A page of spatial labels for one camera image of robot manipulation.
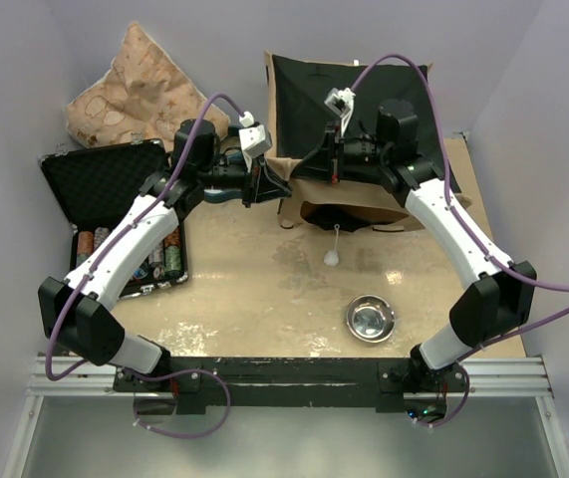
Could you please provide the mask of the beige patterned pet cushion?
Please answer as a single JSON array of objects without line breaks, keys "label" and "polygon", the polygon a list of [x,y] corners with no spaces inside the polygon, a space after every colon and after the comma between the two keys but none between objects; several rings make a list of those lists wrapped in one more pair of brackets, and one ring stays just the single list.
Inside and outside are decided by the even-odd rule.
[{"label": "beige patterned pet cushion", "polygon": [[110,69],[66,106],[67,131],[84,147],[160,139],[193,120],[207,97],[137,22],[129,25]]}]

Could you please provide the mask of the black poker chip case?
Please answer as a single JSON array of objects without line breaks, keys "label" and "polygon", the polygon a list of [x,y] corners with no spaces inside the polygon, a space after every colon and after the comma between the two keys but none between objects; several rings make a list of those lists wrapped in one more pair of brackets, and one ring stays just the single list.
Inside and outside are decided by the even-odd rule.
[{"label": "black poker chip case", "polygon": [[145,180],[167,166],[160,139],[72,150],[40,158],[39,166],[72,227],[69,269],[77,267],[78,234],[113,230]]}]

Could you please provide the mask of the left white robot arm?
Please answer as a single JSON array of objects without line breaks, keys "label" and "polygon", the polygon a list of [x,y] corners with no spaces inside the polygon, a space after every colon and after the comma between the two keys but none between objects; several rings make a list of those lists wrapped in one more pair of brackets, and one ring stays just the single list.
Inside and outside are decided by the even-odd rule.
[{"label": "left white robot arm", "polygon": [[48,357],[60,346],[95,365],[131,369],[149,390],[169,384],[165,350],[128,333],[112,309],[134,271],[204,200],[206,189],[230,191],[245,206],[291,196],[291,188],[265,158],[272,146],[266,126],[241,122],[243,158],[229,165],[214,160],[214,140],[205,133],[203,120],[189,124],[173,170],[158,171],[144,182],[115,230],[78,268],[62,280],[48,278],[41,284],[38,299]]}]

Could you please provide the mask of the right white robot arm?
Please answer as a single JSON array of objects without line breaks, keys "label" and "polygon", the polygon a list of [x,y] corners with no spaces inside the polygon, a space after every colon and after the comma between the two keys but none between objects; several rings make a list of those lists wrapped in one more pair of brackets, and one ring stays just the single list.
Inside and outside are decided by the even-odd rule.
[{"label": "right white robot arm", "polygon": [[420,153],[419,119],[409,102],[381,102],[375,132],[352,138],[344,136],[354,112],[352,92],[334,90],[325,104],[338,119],[293,177],[381,185],[432,235],[464,289],[448,325],[411,352],[412,385],[433,390],[444,368],[527,323],[536,272],[491,242],[450,191],[442,168]]}]

